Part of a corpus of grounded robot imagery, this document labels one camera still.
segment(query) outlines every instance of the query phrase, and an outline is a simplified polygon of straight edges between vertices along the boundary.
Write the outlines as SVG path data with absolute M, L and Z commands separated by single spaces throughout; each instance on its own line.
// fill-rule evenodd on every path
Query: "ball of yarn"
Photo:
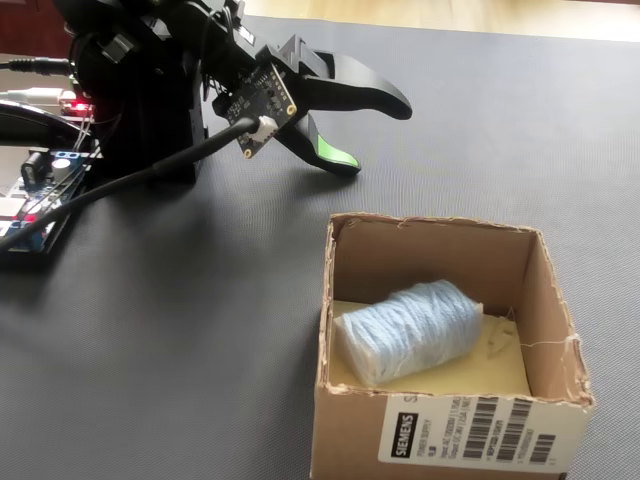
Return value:
M 471 351 L 482 332 L 482 305 L 439 280 L 345 313 L 336 325 L 356 373 L 373 386 Z

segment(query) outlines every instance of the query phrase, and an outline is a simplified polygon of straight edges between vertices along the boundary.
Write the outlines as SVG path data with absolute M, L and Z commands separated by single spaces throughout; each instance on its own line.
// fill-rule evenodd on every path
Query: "connector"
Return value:
M 258 130 L 255 133 L 250 133 L 249 138 L 254 142 L 264 143 L 278 130 L 278 124 L 273 118 L 265 115 L 261 115 L 258 120 L 260 121 Z

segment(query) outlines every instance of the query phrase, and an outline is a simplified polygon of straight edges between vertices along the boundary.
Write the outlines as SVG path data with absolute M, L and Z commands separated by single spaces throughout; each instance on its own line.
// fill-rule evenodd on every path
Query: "gray table surface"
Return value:
M 599 400 L 570 476 L 635 478 L 640 45 L 247 23 L 359 58 L 413 119 L 317 115 L 353 184 L 232 145 L 184 195 L 89 208 L 49 274 L 1 274 L 0 477 L 307 478 L 326 224 L 370 211 L 545 232 Z

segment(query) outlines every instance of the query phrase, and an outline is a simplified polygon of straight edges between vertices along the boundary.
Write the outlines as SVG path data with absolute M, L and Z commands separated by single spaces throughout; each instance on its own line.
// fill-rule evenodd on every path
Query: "open cardboard box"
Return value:
M 499 348 L 503 367 L 476 352 L 475 359 L 435 373 L 362 386 L 335 342 L 334 317 L 357 307 L 344 302 L 377 303 L 438 279 L 483 303 L 485 314 L 506 316 L 499 325 L 511 324 L 517 341 Z M 466 378 L 461 373 L 473 368 Z M 580 341 L 538 230 L 466 219 L 332 217 L 314 480 L 557 480 L 571 464 L 594 403 Z

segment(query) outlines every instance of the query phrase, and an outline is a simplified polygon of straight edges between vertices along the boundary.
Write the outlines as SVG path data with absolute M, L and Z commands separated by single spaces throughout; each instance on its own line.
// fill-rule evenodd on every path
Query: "siemens logo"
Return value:
M 413 445 L 413 436 L 416 433 L 417 424 L 417 413 L 400 412 L 398 414 L 396 433 L 393 437 L 393 447 L 391 449 L 392 457 L 409 458 L 411 456 L 411 446 Z

